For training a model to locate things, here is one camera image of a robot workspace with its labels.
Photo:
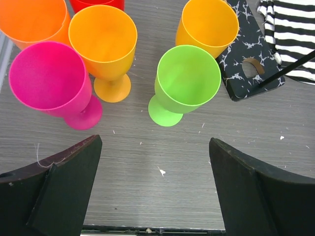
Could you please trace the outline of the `gold wine glass rack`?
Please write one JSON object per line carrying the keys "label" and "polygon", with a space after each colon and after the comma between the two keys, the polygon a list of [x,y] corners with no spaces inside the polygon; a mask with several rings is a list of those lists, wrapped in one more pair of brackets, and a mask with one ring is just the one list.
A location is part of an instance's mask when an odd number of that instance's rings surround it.
{"label": "gold wine glass rack", "polygon": [[239,33],[218,57],[218,63],[233,101],[281,87],[286,77],[309,85],[315,83],[315,51],[280,69],[248,3],[245,0],[227,3],[236,12]]}

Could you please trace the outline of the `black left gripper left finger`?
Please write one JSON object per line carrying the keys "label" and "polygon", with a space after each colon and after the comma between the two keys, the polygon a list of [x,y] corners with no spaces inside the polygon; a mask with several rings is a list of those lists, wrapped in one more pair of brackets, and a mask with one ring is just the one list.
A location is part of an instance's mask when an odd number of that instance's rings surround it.
{"label": "black left gripper left finger", "polygon": [[102,150],[99,135],[0,176],[2,236],[78,236]]}

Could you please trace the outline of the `green plastic wine glass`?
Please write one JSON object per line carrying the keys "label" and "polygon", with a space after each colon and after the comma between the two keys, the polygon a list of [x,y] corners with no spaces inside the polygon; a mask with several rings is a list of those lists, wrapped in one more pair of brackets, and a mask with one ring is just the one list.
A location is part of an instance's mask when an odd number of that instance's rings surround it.
{"label": "green plastic wine glass", "polygon": [[184,114],[209,102],[220,86],[221,71],[211,54],[197,46],[175,46],[158,62],[149,116],[160,126],[176,125]]}

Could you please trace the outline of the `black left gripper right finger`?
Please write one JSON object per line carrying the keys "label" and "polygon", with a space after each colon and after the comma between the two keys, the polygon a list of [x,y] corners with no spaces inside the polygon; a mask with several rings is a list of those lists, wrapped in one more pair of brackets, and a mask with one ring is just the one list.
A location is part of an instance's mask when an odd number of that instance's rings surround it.
{"label": "black left gripper right finger", "polygon": [[315,180],[211,138],[209,157],[228,236],[313,236]]}

